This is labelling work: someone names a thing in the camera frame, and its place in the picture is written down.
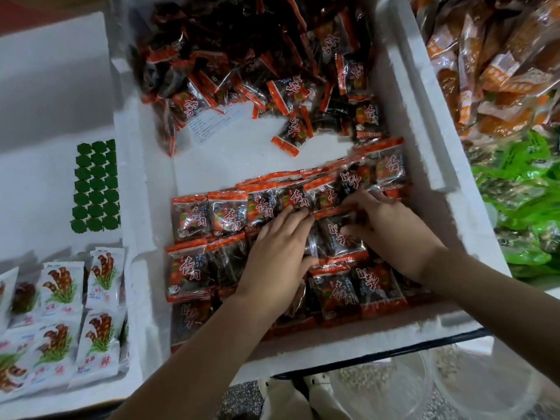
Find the forearm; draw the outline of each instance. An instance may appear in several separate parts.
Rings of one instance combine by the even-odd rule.
[[[451,250],[431,258],[422,282],[560,385],[560,301]]]
[[[230,297],[111,420],[210,418],[272,321],[248,301]]]

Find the green hexagonal pattern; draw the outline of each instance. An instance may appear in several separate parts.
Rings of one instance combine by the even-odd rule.
[[[70,227],[75,233],[120,227],[119,183],[115,140],[77,147],[74,203]]]

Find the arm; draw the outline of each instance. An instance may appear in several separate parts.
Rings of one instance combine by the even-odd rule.
[[[270,325],[289,307],[305,271],[314,218],[288,207],[257,238],[236,293],[165,362],[111,420],[207,419]]]
[[[529,364],[560,386],[560,301],[449,250],[410,209],[360,191],[346,198],[367,211],[369,225],[343,233],[363,239],[400,273],[455,301]]]

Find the styrofoam box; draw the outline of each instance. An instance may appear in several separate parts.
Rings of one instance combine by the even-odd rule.
[[[60,254],[122,239],[128,251],[125,282],[132,341],[126,376],[54,397],[42,394],[7,402],[0,405],[2,419],[126,398],[168,358],[170,305],[164,297],[164,275],[169,258],[164,248],[172,243],[172,197],[226,188],[273,171],[317,166],[346,155],[350,148],[350,143],[334,135],[320,135],[291,158],[270,143],[283,121],[252,120],[247,104],[242,119],[232,120],[203,143],[189,140],[188,147],[171,160],[158,147],[151,109],[140,103],[123,56],[131,40],[131,22],[137,29],[154,1],[113,0],[122,27],[112,21],[104,24],[98,13],[0,39],[4,96],[0,170],[9,177],[0,184],[4,237],[0,263],[30,259],[38,265]],[[447,106],[437,82],[428,76],[424,45],[417,29],[410,29],[416,24],[407,1],[368,2],[379,48],[372,80],[391,133],[405,138],[416,210],[446,245],[508,273],[452,123],[442,113]],[[68,222],[76,145],[110,138],[116,139],[117,146],[122,228],[75,235]],[[456,305],[438,303],[377,320],[302,332],[260,344],[234,383],[479,327]]]

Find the person's left hand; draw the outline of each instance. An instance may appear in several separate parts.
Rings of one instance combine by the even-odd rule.
[[[305,272],[319,261],[302,259],[314,220],[307,209],[284,208],[262,228],[249,253],[235,296],[246,298],[270,323],[290,306]]]

